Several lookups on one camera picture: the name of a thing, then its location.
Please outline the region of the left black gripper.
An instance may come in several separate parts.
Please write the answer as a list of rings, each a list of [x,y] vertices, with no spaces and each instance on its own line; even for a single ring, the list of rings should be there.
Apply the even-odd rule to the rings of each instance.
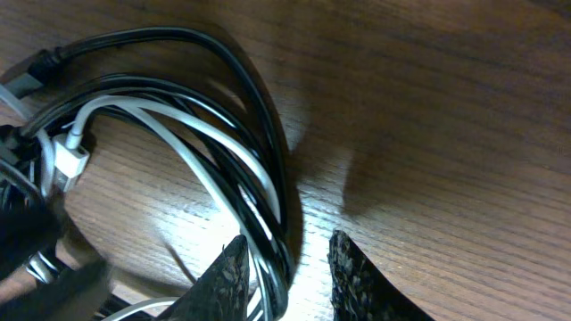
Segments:
[[[63,222],[29,178],[37,141],[1,126],[1,278],[56,244]],[[108,300],[109,267],[98,259],[79,269],[57,267],[53,281],[1,305],[3,320],[90,320]]]

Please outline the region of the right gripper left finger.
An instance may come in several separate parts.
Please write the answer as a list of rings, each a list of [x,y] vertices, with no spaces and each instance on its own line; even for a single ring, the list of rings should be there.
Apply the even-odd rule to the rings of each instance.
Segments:
[[[249,292],[246,237],[236,236],[192,288],[156,319],[165,321],[244,321]]]

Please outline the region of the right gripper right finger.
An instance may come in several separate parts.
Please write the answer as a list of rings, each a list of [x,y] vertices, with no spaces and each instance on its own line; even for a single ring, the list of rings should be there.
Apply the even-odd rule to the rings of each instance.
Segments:
[[[335,321],[433,319],[401,293],[344,231],[332,233],[327,260]]]

